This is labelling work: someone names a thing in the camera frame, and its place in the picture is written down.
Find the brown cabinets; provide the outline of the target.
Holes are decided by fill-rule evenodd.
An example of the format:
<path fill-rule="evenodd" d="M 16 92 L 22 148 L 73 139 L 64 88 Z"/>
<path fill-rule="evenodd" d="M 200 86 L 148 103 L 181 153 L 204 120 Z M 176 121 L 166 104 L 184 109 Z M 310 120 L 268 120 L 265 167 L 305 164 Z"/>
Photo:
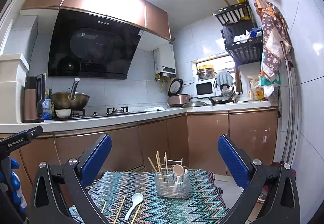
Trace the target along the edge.
<path fill-rule="evenodd" d="M 112 151 L 101 171 L 151 171 L 155 156 L 183 159 L 191 169 L 212 171 L 224 186 L 232 181 L 229 169 L 217 150 L 220 136 L 228 135 L 251 158 L 270 165 L 277 140 L 277 109 L 221 110 L 169 109 L 123 117 L 50 121 L 42 123 L 44 133 L 11 156 L 20 167 L 17 174 L 26 198 L 31 196 L 38 164 L 64 164 L 78 157 L 106 133 L 112 138 Z"/>
<path fill-rule="evenodd" d="M 167 12 L 146 0 L 26 0 L 22 9 L 75 9 L 95 13 L 171 39 Z"/>

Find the patterned hanging cloth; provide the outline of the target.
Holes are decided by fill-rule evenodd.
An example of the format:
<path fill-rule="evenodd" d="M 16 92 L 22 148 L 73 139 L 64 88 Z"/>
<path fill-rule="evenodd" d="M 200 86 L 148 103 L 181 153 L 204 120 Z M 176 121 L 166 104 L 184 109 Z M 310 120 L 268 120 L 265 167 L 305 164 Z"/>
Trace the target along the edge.
<path fill-rule="evenodd" d="M 284 56 L 292 48 L 288 25 L 279 9 L 266 0 L 255 0 L 256 12 L 261 20 L 263 52 L 260 76 L 273 83 L 279 75 Z"/>

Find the wooden chopstick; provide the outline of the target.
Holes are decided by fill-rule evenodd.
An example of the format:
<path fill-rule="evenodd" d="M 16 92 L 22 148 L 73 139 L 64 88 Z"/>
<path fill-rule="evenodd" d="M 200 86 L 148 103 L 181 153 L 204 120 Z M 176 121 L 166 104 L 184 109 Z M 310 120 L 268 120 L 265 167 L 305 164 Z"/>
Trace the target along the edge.
<path fill-rule="evenodd" d="M 103 207 L 102 207 L 102 210 L 101 210 L 101 213 L 102 213 L 102 214 L 104 213 L 104 209 L 105 209 L 105 207 L 106 207 L 106 204 L 107 204 L 107 201 L 104 202 L 104 205 L 103 205 Z"/>
<path fill-rule="evenodd" d="M 134 216 L 133 216 L 133 219 L 132 219 L 132 221 L 131 221 L 131 224 L 134 224 L 134 222 L 135 222 L 135 220 L 136 220 L 136 217 L 137 217 L 137 215 L 138 215 L 138 213 L 139 213 L 139 211 L 140 211 L 141 205 L 142 205 L 142 203 L 140 203 L 140 204 L 138 205 L 138 208 L 137 208 L 137 210 L 136 210 L 136 212 L 135 212 L 135 214 L 134 214 Z"/>
<path fill-rule="evenodd" d="M 115 216 L 115 219 L 114 219 L 113 224 L 116 224 L 116 223 L 117 223 L 118 217 L 119 217 L 119 215 L 120 215 L 121 209 L 123 208 L 123 205 L 124 205 L 125 200 L 126 200 L 126 197 L 123 198 L 123 200 L 122 200 L 122 202 L 121 202 L 121 204 L 120 204 L 120 206 L 119 206 L 119 209 L 118 209 L 118 211 L 117 211 L 117 214 L 116 214 L 116 216 Z"/>

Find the blue label bottle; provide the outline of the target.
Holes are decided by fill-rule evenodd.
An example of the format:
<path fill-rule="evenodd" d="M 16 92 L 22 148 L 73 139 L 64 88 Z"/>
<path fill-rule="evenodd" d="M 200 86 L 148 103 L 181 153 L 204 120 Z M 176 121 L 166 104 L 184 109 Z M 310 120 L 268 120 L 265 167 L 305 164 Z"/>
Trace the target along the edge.
<path fill-rule="evenodd" d="M 42 104 L 42 111 L 43 111 L 43 119 L 44 120 L 51 120 L 53 118 L 53 111 L 52 111 L 52 99 L 48 98 L 45 99 Z"/>

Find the white water heater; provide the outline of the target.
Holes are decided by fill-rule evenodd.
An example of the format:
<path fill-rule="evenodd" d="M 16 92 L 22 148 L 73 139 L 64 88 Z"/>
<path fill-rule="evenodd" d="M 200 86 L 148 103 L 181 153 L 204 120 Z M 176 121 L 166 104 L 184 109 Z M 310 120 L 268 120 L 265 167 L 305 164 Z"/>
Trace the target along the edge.
<path fill-rule="evenodd" d="M 174 48 L 172 44 L 164 44 L 154 51 L 155 73 L 167 73 L 176 75 Z"/>

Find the black range hood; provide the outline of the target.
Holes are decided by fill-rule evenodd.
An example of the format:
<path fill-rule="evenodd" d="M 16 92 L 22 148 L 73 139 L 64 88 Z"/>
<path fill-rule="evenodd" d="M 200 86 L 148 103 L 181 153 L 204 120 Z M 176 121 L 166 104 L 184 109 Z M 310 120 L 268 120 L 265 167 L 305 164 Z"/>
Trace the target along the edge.
<path fill-rule="evenodd" d="M 130 24 L 61 9 L 50 43 L 48 75 L 125 80 L 142 34 Z"/>

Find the brown thermos kettle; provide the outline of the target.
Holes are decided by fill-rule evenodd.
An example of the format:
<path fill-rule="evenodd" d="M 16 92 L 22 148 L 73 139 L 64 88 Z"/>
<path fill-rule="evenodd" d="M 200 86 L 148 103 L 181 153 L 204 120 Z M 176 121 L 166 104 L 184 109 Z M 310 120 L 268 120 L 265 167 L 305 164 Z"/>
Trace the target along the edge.
<path fill-rule="evenodd" d="M 43 122 L 46 75 L 27 76 L 24 87 L 24 123 Z"/>

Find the wooden spoon in holder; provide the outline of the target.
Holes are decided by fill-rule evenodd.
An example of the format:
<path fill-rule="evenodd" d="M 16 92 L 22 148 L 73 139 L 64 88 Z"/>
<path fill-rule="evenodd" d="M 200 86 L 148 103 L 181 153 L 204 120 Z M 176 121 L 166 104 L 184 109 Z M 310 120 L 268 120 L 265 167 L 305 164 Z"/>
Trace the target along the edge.
<path fill-rule="evenodd" d="M 181 164 L 175 164 L 173 166 L 173 176 L 175 184 L 181 184 L 184 177 L 184 167 Z"/>

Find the small white bowl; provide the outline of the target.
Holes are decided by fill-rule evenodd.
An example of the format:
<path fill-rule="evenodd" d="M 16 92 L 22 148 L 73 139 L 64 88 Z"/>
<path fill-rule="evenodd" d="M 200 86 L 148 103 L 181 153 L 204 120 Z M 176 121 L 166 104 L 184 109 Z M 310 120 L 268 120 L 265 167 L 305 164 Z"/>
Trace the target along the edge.
<path fill-rule="evenodd" d="M 57 109 L 55 111 L 58 118 L 68 118 L 71 115 L 70 109 Z"/>

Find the steel pot lid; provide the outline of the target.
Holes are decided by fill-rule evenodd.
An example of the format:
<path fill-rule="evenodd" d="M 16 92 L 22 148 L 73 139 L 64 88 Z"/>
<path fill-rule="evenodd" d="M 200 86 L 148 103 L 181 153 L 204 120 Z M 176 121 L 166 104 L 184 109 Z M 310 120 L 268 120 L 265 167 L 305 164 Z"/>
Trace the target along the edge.
<path fill-rule="evenodd" d="M 193 102 L 188 102 L 183 105 L 183 108 L 193 108 L 193 107 L 203 107 L 207 106 L 208 104 L 203 102 L 203 101 L 193 101 Z"/>

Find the upper brown cabinets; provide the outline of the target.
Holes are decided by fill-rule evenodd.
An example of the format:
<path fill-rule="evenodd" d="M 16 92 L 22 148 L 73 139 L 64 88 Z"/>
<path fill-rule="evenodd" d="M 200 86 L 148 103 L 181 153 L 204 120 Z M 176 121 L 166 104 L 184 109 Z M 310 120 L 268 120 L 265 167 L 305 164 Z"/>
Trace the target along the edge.
<path fill-rule="evenodd" d="M 95 13 L 171 39 L 167 12 L 146 0 L 26 0 L 22 9 L 75 9 Z"/>

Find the white ceramic spoon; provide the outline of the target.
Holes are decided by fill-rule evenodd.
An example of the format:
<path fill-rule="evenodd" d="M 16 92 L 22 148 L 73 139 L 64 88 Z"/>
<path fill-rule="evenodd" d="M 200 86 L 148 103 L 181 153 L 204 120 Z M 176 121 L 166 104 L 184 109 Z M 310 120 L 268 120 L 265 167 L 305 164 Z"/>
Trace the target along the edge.
<path fill-rule="evenodd" d="M 127 211 L 126 215 L 125 215 L 125 221 L 127 221 L 131 215 L 131 213 L 133 212 L 133 210 L 135 209 L 136 206 L 138 206 L 139 204 L 142 203 L 142 201 L 144 200 L 144 196 L 140 193 L 135 193 L 132 195 L 132 206 L 129 208 L 129 210 Z"/>

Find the white microwave oven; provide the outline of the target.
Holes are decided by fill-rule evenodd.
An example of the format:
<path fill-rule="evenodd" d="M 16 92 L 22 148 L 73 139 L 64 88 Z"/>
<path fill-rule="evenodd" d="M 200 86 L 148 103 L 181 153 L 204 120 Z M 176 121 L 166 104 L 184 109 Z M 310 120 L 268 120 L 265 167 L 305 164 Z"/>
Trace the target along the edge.
<path fill-rule="evenodd" d="M 201 80 L 194 83 L 195 95 L 199 98 L 208 98 L 216 96 L 214 87 L 215 79 Z"/>

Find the black wall rack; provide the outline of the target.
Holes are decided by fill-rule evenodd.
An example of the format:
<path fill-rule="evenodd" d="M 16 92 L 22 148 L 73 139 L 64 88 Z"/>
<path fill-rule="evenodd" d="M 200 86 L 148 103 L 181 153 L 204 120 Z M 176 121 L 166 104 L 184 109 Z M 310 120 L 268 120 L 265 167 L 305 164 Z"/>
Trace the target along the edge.
<path fill-rule="evenodd" d="M 250 5 L 247 1 L 223 7 L 214 11 L 222 29 L 225 50 L 237 65 L 245 65 L 261 61 L 263 50 L 262 31 L 248 36 L 257 29 Z"/>

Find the rice cooker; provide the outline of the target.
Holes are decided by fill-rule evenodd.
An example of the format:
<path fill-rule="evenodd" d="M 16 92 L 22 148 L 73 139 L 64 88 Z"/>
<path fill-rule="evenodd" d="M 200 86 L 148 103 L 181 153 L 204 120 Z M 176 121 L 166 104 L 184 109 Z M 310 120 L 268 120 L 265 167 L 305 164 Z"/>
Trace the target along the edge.
<path fill-rule="evenodd" d="M 170 107 L 182 107 L 190 101 L 190 94 L 181 93 L 183 87 L 183 80 L 180 78 L 172 78 L 169 81 L 167 90 L 168 105 Z"/>

